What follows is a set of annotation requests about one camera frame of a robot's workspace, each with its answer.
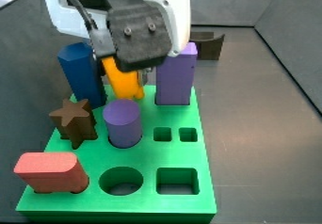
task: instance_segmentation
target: hole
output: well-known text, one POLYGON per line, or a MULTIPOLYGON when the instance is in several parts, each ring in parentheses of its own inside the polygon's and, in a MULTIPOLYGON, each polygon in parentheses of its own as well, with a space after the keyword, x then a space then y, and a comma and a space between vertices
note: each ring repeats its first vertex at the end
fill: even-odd
POLYGON ((181 128, 179 129, 181 141, 182 142, 197 142, 198 134, 195 128, 181 128))
POLYGON ((159 168, 157 191, 162 195, 198 195, 198 172, 194 168, 159 168))
POLYGON ((135 193, 142 184, 142 174, 134 168, 127 167, 110 168, 99 178, 101 189, 114 196, 126 196, 135 193))
POLYGON ((54 192, 36 192, 36 191, 34 190, 34 193, 35 193, 35 194, 51 194, 51 193, 54 193, 54 192))
POLYGON ((171 128, 169 127, 158 127, 154 130, 154 139, 155 141, 171 141, 171 128))
POLYGON ((134 144, 134 145, 130 146, 130 147, 122 147, 121 145, 115 145, 114 142, 111 141, 110 136, 107 136, 107 140, 109 140, 109 143, 110 143, 115 148, 118 148, 118 149, 130 149, 130 148, 135 147, 135 146, 139 144, 139 142, 141 142, 141 140, 142 140, 142 136, 141 136, 141 138, 139 138, 138 143, 134 144))

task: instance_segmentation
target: square hole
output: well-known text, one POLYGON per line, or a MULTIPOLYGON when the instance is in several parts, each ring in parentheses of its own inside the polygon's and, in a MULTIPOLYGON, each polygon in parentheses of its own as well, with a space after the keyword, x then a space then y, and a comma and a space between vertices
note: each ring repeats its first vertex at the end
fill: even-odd
POLYGON ((171 136, 171 128, 169 127, 158 127, 154 130, 154 139, 155 141, 171 141, 173 136, 171 136))
POLYGON ((159 168, 157 191, 162 195, 198 195, 198 172, 194 168, 159 168))
POLYGON ((181 128, 179 136, 181 136, 182 142, 197 142, 198 141, 198 134, 197 134, 195 128, 181 128))

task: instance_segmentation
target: black cable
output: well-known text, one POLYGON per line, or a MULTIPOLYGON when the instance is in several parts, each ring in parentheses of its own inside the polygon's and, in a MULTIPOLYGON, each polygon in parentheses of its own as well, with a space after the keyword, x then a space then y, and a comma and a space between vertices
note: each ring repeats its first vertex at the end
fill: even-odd
POLYGON ((79 2, 79 0, 69 0, 73 5, 75 6, 79 14, 82 15, 82 18, 85 19, 85 23, 86 23, 86 28, 87 30, 91 29, 97 29, 97 22, 93 19, 90 13, 87 12, 86 8, 83 7, 82 3, 79 2))

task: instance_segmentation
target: block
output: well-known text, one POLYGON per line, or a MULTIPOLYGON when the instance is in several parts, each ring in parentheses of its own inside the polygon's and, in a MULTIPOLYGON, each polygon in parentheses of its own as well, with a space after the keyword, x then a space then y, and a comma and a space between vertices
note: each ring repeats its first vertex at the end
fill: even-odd
POLYGON ((216 37, 214 32, 191 32, 190 41, 197 43, 199 60, 220 60, 226 34, 216 37))
POLYGON ((71 152, 27 152, 20 156, 14 172, 38 194, 81 193, 89 186, 89 176, 71 152))
POLYGON ((197 66, 197 45, 189 42, 177 57, 157 67, 157 104, 189 105, 197 66))
POLYGON ((139 85, 138 71, 122 72, 113 57, 102 59, 102 63, 117 97, 119 99, 142 99, 145 90, 139 85))
POLYGON ((38 195, 28 186, 16 211, 31 221, 210 223, 217 203, 195 90, 185 106, 155 105, 155 86, 145 86, 145 93, 137 101, 143 135, 133 148, 109 143, 103 107, 94 110, 98 139, 77 150, 54 131, 46 152, 74 152, 91 183, 79 194, 38 195))
POLYGON ((93 48, 83 42, 71 44, 59 51, 58 60, 77 100, 89 99, 94 109, 106 105, 107 96, 93 48))
POLYGON ((103 110, 111 144, 119 148, 135 146, 142 137, 139 105, 133 100, 115 100, 103 110))
POLYGON ((85 139, 97 139, 97 120, 89 100, 78 103, 63 100, 63 107, 50 113, 63 139, 71 139, 78 149, 85 139))

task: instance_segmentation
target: gray wall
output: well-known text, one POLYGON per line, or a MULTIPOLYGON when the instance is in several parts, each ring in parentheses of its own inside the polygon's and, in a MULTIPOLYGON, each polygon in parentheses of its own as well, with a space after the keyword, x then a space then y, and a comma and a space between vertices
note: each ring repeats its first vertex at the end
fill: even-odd
POLYGON ((53 26, 45 0, 16 0, 0 9, 0 223, 23 221, 15 212, 26 184, 12 170, 23 152, 42 152, 53 134, 49 114, 71 94, 57 61, 79 41, 53 26))
POLYGON ((322 0, 274 0, 256 29, 322 112, 322 0))
POLYGON ((193 24, 254 26, 272 0, 191 0, 193 24))

